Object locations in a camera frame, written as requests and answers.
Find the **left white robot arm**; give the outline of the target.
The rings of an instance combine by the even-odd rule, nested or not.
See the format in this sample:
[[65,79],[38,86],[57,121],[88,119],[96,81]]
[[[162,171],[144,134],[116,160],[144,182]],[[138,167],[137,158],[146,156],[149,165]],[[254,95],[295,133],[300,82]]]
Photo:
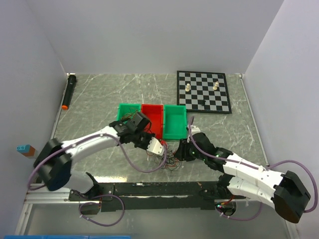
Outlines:
[[64,142],[51,139],[36,158],[29,180],[38,175],[49,191],[66,187],[78,191],[87,200],[93,200],[102,194],[101,186],[90,173],[74,171],[72,166],[103,149],[122,147],[126,143],[133,143],[136,148],[149,153],[163,155],[163,146],[155,134],[147,132],[148,125],[151,125],[149,118],[137,112],[132,118],[114,121],[78,139]]

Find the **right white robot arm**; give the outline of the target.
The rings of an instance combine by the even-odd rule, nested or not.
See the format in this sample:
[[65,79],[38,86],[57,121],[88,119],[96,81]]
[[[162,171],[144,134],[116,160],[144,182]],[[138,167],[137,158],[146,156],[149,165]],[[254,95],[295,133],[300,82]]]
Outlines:
[[259,201],[291,223],[300,221],[311,199],[296,173],[277,172],[249,162],[228,149],[214,146],[202,132],[181,139],[174,155],[180,161],[200,159],[210,169],[221,172],[217,183],[220,197],[234,195]]

